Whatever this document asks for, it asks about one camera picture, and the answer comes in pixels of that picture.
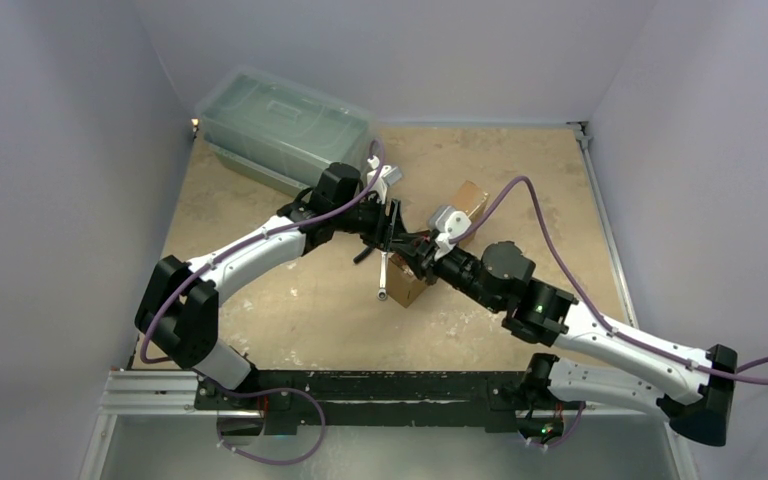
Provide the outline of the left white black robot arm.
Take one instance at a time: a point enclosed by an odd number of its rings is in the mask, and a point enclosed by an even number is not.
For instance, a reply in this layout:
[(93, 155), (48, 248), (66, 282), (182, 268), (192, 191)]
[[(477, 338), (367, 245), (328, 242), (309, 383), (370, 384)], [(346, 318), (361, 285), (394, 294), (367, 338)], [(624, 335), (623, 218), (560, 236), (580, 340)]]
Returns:
[(188, 261), (173, 255), (161, 259), (135, 316), (143, 343), (155, 344), (165, 360), (218, 383), (220, 397), (232, 408), (252, 405), (258, 370), (220, 339), (220, 307), (261, 275), (330, 241), (337, 231), (381, 248), (385, 215), (395, 210), (387, 193), (402, 173), (378, 157), (367, 163), (367, 174), (330, 164), (315, 186), (234, 243)]

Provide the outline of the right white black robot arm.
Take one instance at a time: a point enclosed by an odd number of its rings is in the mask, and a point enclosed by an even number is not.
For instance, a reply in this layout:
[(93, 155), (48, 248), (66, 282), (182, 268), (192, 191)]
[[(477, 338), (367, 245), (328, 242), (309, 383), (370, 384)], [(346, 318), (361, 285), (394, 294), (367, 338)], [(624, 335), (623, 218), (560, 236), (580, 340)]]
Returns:
[(595, 374), (563, 375), (555, 361), (549, 370), (522, 379), (529, 404), (573, 402), (591, 390), (600, 403), (654, 413), (696, 443), (726, 444), (734, 396), (726, 376), (736, 369), (733, 349), (667, 341), (590, 310), (572, 293), (537, 279), (535, 263), (512, 241), (493, 243), (481, 256), (443, 247), (428, 233), (399, 234), (391, 247), (418, 278), (441, 280), (485, 309), (503, 313), (503, 328), (517, 339), (578, 352), (610, 367), (614, 386), (599, 387)]

